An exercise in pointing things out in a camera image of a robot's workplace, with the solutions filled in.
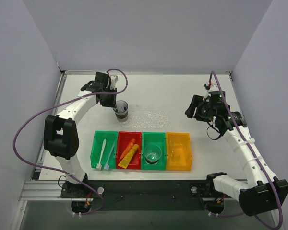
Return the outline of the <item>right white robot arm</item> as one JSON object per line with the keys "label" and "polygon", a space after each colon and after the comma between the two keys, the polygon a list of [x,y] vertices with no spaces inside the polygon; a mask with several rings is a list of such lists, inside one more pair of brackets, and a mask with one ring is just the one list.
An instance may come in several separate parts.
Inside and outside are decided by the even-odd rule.
{"label": "right white robot arm", "polygon": [[247,180],[243,183],[224,172],[213,173],[207,176],[206,189],[210,194],[223,193],[234,198],[248,216],[278,209],[288,194],[288,182],[278,179],[266,164],[243,115],[224,105],[225,92],[216,84],[206,83],[204,87],[207,94],[194,95],[185,114],[219,132],[231,146]]}

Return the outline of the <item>clear textured holder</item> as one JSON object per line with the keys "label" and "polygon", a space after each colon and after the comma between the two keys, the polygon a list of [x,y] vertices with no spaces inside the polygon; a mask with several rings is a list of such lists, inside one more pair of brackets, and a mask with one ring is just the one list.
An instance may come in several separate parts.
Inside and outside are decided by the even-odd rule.
{"label": "clear textured holder", "polygon": [[177,163],[180,160],[180,149],[182,143],[169,141],[169,160],[171,163]]}

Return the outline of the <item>dark smoky plastic cup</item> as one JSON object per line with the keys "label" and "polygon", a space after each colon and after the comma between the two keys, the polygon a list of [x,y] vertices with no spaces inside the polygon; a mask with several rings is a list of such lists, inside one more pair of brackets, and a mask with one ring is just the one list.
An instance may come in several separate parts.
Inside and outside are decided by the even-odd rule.
{"label": "dark smoky plastic cup", "polygon": [[113,107],[113,111],[119,122],[125,122],[128,119],[128,108],[129,106],[126,101],[116,101],[116,105]]}

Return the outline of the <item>clear plastic cup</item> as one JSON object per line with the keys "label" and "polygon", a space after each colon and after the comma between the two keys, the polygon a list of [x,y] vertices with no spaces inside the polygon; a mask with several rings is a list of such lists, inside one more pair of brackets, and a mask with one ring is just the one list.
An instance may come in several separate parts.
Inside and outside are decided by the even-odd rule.
{"label": "clear plastic cup", "polygon": [[156,164],[162,156],[161,148],[156,144],[150,144],[144,149],[144,157],[147,163]]}

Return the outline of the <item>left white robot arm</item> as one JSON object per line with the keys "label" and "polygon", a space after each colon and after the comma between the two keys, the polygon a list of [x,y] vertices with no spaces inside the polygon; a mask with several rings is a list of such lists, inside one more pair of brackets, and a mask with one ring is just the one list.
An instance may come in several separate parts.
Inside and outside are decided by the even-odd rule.
{"label": "left white robot arm", "polygon": [[59,162],[65,171],[67,190],[78,197],[87,195],[87,174],[80,166],[76,153],[79,148],[77,124],[96,104],[116,105],[117,76],[97,72],[95,78],[81,87],[77,100],[56,115],[48,115],[44,126],[44,149]]}

